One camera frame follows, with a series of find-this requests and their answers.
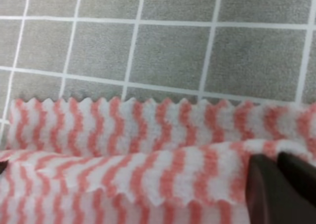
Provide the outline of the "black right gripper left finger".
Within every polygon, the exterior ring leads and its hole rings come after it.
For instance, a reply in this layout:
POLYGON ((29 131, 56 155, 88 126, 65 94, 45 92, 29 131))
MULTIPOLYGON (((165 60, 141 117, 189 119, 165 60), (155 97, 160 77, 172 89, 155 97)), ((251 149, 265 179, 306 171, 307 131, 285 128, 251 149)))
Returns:
POLYGON ((245 197, 252 224, 316 222, 316 207, 289 183, 277 160, 265 155, 253 155, 249 160, 245 197))

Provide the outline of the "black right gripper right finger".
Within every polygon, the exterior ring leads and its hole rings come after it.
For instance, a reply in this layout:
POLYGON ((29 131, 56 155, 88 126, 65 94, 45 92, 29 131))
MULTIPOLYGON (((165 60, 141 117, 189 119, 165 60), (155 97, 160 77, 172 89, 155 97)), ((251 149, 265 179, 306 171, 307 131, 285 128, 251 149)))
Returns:
POLYGON ((316 168, 285 152, 278 155, 277 166, 294 189, 316 206, 316 168))

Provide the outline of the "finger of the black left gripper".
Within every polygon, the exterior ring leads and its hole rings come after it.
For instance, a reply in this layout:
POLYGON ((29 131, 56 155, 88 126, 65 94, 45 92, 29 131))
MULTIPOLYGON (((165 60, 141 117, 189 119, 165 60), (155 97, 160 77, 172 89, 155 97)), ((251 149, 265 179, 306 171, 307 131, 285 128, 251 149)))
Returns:
POLYGON ((0 162, 0 174, 2 174, 8 166, 8 160, 0 162))

